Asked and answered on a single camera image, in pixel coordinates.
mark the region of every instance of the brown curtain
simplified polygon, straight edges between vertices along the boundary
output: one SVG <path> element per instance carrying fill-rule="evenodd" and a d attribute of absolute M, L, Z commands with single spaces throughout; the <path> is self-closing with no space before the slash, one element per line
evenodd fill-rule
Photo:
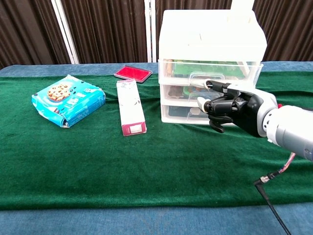
<path fill-rule="evenodd" d="M 268 48 L 264 60 L 313 60 L 313 0 L 255 0 Z"/>
<path fill-rule="evenodd" d="M 164 10 L 230 7 L 231 0 L 156 0 L 157 51 Z M 253 10 L 268 42 L 264 61 L 313 60 L 313 0 L 255 0 Z"/>
<path fill-rule="evenodd" d="M 62 0 L 80 63 L 147 62 L 143 0 Z"/>
<path fill-rule="evenodd" d="M 51 1 L 0 1 L 0 69 L 70 63 Z"/>

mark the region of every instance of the plastic drawer unit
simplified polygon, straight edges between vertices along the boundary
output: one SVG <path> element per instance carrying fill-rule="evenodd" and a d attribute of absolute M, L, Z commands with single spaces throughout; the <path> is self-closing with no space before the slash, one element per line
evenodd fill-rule
<path fill-rule="evenodd" d="M 223 94 L 196 87 L 207 79 L 255 87 L 267 43 L 254 12 L 166 10 L 159 38 L 158 70 L 163 122 L 209 124 L 197 98 Z"/>

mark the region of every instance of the cookie image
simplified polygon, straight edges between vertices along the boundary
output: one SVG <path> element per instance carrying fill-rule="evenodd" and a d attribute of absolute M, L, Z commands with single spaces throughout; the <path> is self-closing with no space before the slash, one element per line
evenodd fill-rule
<path fill-rule="evenodd" d="M 70 96 L 69 89 L 69 85 L 61 83 L 51 87 L 47 92 L 47 96 L 50 100 L 60 102 Z"/>

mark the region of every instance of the drawer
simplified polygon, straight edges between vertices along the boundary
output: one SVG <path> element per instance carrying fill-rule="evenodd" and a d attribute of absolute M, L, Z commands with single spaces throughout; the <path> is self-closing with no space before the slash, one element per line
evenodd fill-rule
<path fill-rule="evenodd" d="M 196 107 L 161 105 L 162 122 L 209 125 L 208 115 Z"/>
<path fill-rule="evenodd" d="M 160 59 L 159 84 L 190 86 L 196 80 L 222 80 L 255 87 L 263 64 L 258 62 L 179 61 Z"/>
<path fill-rule="evenodd" d="M 198 107 L 198 97 L 213 100 L 222 95 L 223 93 L 191 86 L 160 85 L 161 104 L 165 105 Z"/>

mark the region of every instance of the green tablecloth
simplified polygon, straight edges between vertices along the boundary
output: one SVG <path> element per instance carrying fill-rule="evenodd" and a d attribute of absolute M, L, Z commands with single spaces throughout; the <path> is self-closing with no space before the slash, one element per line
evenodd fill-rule
<path fill-rule="evenodd" d="M 78 76 L 106 104 L 69 129 L 41 117 L 31 95 L 61 77 L 0 78 L 0 209 L 263 204 L 253 181 L 289 152 L 238 127 L 162 123 L 157 75 L 138 84 L 147 133 L 124 137 L 113 76 Z M 313 108 L 313 72 L 263 72 L 258 88 Z M 313 163 L 296 157 L 265 185 L 274 204 L 313 201 Z"/>

